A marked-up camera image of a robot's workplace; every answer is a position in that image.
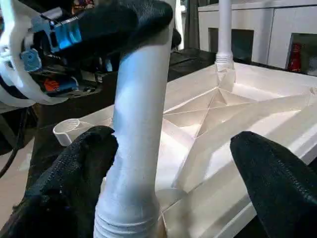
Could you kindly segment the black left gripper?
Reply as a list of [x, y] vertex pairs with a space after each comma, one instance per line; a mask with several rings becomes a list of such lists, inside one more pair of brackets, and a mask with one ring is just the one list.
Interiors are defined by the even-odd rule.
[[160, 0], [107, 0], [77, 17], [32, 20], [21, 44], [24, 69], [50, 97], [83, 97], [99, 93], [98, 60], [134, 49], [166, 29], [172, 6]]

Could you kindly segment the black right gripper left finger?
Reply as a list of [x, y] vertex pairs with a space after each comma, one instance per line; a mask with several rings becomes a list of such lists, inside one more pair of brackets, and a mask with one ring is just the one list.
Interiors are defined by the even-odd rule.
[[78, 136], [26, 189], [0, 231], [2, 238], [91, 238], [101, 185], [114, 163], [114, 129]]

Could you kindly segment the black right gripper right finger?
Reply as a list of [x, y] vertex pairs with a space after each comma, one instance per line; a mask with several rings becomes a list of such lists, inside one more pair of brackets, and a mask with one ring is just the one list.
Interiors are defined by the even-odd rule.
[[317, 236], [317, 174], [288, 148], [251, 131], [230, 140], [234, 163], [270, 238]]

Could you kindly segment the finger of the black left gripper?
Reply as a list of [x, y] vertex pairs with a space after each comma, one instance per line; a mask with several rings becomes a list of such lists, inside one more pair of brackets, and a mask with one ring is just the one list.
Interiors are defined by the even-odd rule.
[[180, 33], [176, 29], [173, 29], [171, 49], [176, 49], [181, 44], [181, 40], [182, 38]]

